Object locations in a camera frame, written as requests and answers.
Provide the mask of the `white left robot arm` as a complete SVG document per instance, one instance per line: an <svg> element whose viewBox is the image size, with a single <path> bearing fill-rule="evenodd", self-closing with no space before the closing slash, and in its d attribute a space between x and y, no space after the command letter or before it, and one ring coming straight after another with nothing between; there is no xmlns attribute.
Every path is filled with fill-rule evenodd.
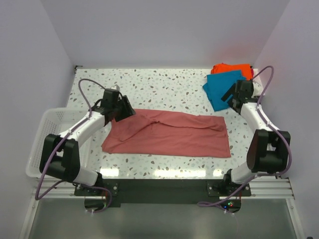
<svg viewBox="0 0 319 239"><path fill-rule="evenodd" d="M103 97L71 128L44 139L39 171L62 181L84 184L91 195L103 191L101 174L80 162L80 147L109 122L119 122L135 114L128 97L116 89L105 89Z"/></svg>

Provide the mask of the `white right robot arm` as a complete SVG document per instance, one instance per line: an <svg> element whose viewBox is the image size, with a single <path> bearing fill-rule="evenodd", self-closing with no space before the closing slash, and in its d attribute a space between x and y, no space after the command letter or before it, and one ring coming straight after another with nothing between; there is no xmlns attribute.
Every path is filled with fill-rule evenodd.
<svg viewBox="0 0 319 239"><path fill-rule="evenodd" d="M253 93L252 81L238 80L221 98L246 120L254 133L246 162L224 175L222 190L229 196L238 192L240 185L248 184L256 177L280 175L291 165L290 133L270 121L262 109L260 97Z"/></svg>

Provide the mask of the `blue t shirt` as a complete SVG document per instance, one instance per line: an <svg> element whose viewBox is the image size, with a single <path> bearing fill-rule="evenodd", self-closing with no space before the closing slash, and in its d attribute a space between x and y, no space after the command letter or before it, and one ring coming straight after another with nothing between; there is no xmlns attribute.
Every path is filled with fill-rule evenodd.
<svg viewBox="0 0 319 239"><path fill-rule="evenodd" d="M207 75L202 87L215 112L229 108L221 98L238 80L246 80L240 70Z"/></svg>

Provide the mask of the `salmon pink t shirt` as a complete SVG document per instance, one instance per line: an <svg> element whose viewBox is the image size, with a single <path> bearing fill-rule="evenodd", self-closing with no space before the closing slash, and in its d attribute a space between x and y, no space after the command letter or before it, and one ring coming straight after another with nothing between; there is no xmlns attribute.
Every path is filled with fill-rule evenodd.
<svg viewBox="0 0 319 239"><path fill-rule="evenodd" d="M134 116L115 120L101 145L106 153L229 158L223 117L137 109Z"/></svg>

